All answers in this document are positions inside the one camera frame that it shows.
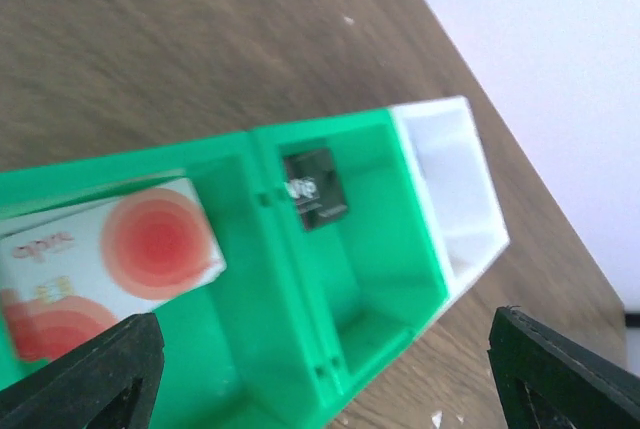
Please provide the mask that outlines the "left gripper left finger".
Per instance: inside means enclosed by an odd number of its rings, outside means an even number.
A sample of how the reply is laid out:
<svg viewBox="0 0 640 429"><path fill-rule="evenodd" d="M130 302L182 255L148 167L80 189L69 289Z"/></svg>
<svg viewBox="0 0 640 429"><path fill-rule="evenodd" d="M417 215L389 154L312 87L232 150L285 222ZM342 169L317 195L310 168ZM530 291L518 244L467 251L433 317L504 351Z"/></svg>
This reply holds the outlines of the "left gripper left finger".
<svg viewBox="0 0 640 429"><path fill-rule="evenodd" d="M147 428L163 368L156 315L132 315L2 389L1 426Z"/></svg>

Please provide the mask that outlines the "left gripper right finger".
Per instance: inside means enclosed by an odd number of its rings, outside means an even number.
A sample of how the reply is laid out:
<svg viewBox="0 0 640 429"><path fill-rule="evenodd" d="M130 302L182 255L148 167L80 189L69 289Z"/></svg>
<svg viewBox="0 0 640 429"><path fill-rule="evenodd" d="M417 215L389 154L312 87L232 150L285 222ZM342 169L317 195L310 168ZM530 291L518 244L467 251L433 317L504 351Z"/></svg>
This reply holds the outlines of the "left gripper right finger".
<svg viewBox="0 0 640 429"><path fill-rule="evenodd" d="M496 310L489 361L510 428L637 428L639 378L529 317Z"/></svg>

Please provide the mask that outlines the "white red circle card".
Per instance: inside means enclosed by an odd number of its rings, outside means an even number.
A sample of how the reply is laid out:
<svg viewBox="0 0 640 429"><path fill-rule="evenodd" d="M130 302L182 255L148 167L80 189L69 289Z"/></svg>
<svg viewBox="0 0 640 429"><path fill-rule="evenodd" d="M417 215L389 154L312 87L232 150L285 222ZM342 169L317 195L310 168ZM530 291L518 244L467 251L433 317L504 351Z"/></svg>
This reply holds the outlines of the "white red circle card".
<svg viewBox="0 0 640 429"><path fill-rule="evenodd" d="M58 359L225 268L187 178L1 223L1 311L25 362Z"/></svg>

